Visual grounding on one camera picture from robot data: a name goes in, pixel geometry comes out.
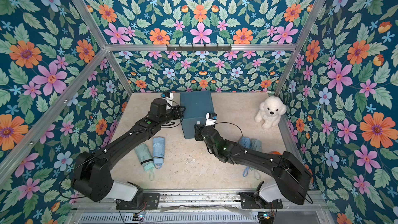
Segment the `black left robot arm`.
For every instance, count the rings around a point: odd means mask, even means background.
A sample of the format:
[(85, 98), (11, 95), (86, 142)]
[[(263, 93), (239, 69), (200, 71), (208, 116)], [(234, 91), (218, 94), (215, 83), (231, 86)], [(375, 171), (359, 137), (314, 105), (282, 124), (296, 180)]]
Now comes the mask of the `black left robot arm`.
[(133, 201), (140, 187), (112, 179), (111, 170), (138, 145), (152, 138), (170, 121), (181, 120), (185, 107), (171, 105), (165, 99), (151, 102), (148, 114), (115, 141), (92, 153), (83, 152), (76, 159), (71, 187), (94, 202), (103, 199)]

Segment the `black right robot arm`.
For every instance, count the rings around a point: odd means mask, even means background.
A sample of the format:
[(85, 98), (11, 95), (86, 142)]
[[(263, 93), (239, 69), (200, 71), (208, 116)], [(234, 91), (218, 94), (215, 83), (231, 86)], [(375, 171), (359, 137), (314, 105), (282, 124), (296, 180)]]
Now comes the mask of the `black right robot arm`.
[(271, 176), (281, 195), (290, 202), (303, 205), (312, 175), (309, 170), (288, 151), (277, 155), (246, 148), (239, 143), (225, 140), (212, 125), (196, 124), (195, 139), (203, 141), (207, 150), (223, 163), (253, 168)]

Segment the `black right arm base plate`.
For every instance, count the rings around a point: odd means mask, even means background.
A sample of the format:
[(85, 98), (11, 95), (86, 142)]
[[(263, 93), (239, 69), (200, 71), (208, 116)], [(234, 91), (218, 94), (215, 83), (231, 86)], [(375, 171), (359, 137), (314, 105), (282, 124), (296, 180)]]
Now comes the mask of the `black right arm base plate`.
[(281, 199), (274, 200), (269, 203), (260, 198), (259, 196), (255, 196), (254, 192), (240, 192), (240, 203), (242, 209), (283, 209), (283, 203)]

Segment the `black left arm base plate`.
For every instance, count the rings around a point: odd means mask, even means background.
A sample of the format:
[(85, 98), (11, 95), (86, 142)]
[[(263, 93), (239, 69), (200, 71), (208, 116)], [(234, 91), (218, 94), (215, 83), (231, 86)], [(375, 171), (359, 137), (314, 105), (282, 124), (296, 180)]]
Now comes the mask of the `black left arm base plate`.
[(132, 201), (123, 200), (116, 201), (116, 209), (119, 211), (135, 211), (135, 210), (154, 210), (158, 208), (160, 202), (160, 194), (158, 193), (142, 193), (137, 194)]

